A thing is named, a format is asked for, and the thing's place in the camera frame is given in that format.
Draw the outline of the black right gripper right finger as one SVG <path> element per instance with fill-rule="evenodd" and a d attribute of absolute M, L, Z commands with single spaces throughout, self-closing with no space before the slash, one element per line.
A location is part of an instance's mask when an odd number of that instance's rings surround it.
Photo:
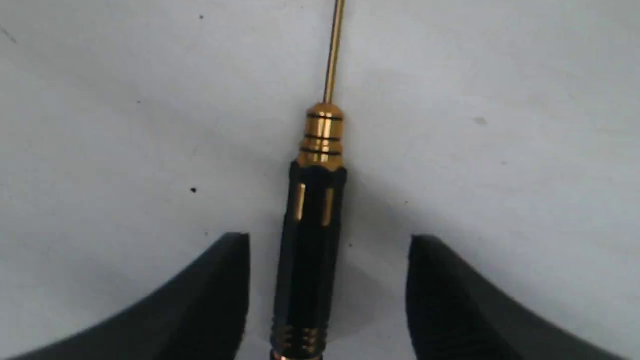
<path fill-rule="evenodd" d="M 411 239 L 407 327 L 419 360 L 618 360 L 508 296 L 434 235 Z"/>

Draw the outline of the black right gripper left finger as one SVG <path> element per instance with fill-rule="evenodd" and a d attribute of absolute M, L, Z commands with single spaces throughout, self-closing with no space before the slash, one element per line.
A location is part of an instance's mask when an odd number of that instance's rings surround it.
<path fill-rule="evenodd" d="M 157 291 L 19 360 L 235 360 L 250 302 L 250 236 L 231 232 Z"/>

